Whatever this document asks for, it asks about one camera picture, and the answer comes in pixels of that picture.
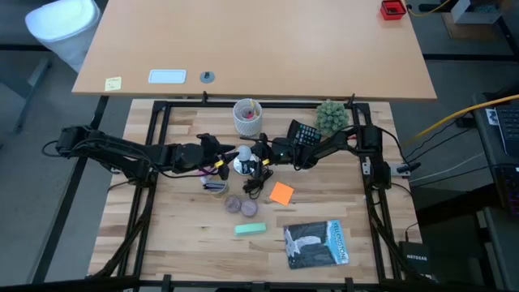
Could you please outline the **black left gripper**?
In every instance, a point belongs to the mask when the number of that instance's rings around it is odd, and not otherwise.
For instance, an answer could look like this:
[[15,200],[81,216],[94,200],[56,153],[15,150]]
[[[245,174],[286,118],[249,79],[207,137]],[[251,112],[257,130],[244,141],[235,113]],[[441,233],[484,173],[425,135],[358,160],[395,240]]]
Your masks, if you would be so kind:
[[174,173],[183,174],[197,171],[191,177],[215,176],[226,181],[229,177],[228,164],[239,152],[234,145],[221,144],[214,135],[198,134],[199,144],[181,144],[177,147],[174,160]]

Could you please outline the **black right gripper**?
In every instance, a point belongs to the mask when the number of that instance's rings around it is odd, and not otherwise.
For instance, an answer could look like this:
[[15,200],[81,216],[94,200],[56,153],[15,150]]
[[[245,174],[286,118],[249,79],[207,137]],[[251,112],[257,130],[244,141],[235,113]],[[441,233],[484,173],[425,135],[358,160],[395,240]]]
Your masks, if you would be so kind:
[[260,133],[259,138],[241,136],[239,139],[255,142],[254,154],[249,159],[255,179],[260,179],[270,165],[294,165],[296,162],[298,154],[288,138],[269,140],[266,134]]

